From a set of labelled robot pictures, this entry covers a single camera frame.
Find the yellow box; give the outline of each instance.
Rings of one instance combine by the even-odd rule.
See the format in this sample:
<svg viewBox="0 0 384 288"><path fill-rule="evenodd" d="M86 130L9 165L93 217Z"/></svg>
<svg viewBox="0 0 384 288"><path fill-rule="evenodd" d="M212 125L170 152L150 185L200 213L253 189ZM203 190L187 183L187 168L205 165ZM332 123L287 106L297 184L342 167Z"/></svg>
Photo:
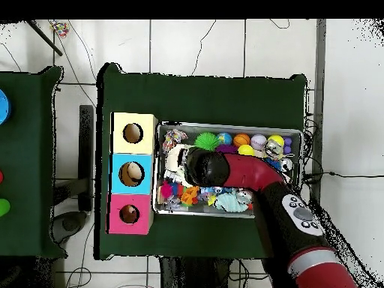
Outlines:
<svg viewBox="0 0 384 288"><path fill-rule="evenodd" d="M111 134L113 133L111 152L135 155L153 154L157 123L158 120L152 114L111 113Z"/></svg>

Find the blue box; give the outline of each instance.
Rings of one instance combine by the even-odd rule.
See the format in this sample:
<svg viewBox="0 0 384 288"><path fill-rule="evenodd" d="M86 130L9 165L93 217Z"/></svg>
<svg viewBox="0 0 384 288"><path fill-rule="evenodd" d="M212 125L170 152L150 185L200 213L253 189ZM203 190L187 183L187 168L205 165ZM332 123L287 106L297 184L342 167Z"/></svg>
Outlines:
<svg viewBox="0 0 384 288"><path fill-rule="evenodd" d="M137 186L129 187L119 178L120 168L127 162L136 162L144 169L144 179ZM112 154L112 193L151 194L152 156L150 154Z"/></svg>

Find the purple ball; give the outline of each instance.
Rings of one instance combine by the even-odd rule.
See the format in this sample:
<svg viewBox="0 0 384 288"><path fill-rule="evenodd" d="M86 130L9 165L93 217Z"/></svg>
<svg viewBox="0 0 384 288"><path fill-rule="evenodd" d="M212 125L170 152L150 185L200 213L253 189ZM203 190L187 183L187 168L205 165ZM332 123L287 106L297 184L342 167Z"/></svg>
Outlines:
<svg viewBox="0 0 384 288"><path fill-rule="evenodd" d="M237 148L234 145L218 145L215 151L224 154L237 154Z"/></svg>
<svg viewBox="0 0 384 288"><path fill-rule="evenodd" d="M285 138L284 138L284 145L285 145L285 146L291 146L291 145L292 145L292 138L290 138L290 137L285 137Z"/></svg>
<svg viewBox="0 0 384 288"><path fill-rule="evenodd" d="M289 147L288 145L284 146L284 154L288 155L290 153L291 153L291 147Z"/></svg>

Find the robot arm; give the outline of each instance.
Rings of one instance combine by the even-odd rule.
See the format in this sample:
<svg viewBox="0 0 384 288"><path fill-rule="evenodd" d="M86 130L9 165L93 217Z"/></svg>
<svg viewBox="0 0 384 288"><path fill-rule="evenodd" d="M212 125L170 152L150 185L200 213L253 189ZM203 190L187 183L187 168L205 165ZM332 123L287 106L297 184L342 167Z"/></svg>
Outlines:
<svg viewBox="0 0 384 288"><path fill-rule="evenodd" d="M358 288L326 241L311 211L263 160L192 147L185 158L185 178L201 187L248 188L256 192L280 272L270 271L275 287L282 276L292 288Z"/></svg>

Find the green object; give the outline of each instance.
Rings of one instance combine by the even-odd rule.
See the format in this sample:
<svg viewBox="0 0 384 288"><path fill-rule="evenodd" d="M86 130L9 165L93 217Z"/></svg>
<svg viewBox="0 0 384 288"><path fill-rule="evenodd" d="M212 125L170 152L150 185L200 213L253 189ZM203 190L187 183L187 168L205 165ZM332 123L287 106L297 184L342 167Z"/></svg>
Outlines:
<svg viewBox="0 0 384 288"><path fill-rule="evenodd" d="M11 204L6 199L0 199L0 217L6 215L11 209Z"/></svg>
<svg viewBox="0 0 384 288"><path fill-rule="evenodd" d="M250 219L156 214L148 235L106 234L110 113L154 114L159 121L302 131L305 76L292 79L181 77L121 73L116 64L106 64L99 77L103 88L97 88L97 92L103 100L97 106L97 122L102 119L102 127L99 126L96 138L102 141L99 152L103 158L96 158L96 162L101 162L101 169L96 172L96 189L101 189L101 199L100 214L95 215L99 218L95 231L99 231L100 251L95 252L100 252L102 258L110 254L267 257L256 222ZM209 111L212 109L220 111L212 115Z"/></svg>
<svg viewBox="0 0 384 288"><path fill-rule="evenodd" d="M0 197L12 205L0 217L0 256L64 257L50 238L53 204L53 89L61 67L40 74L0 72L13 111L0 125Z"/></svg>
<svg viewBox="0 0 384 288"><path fill-rule="evenodd" d="M195 146L213 152L220 145L219 139L213 133L201 133L195 140Z"/></svg>

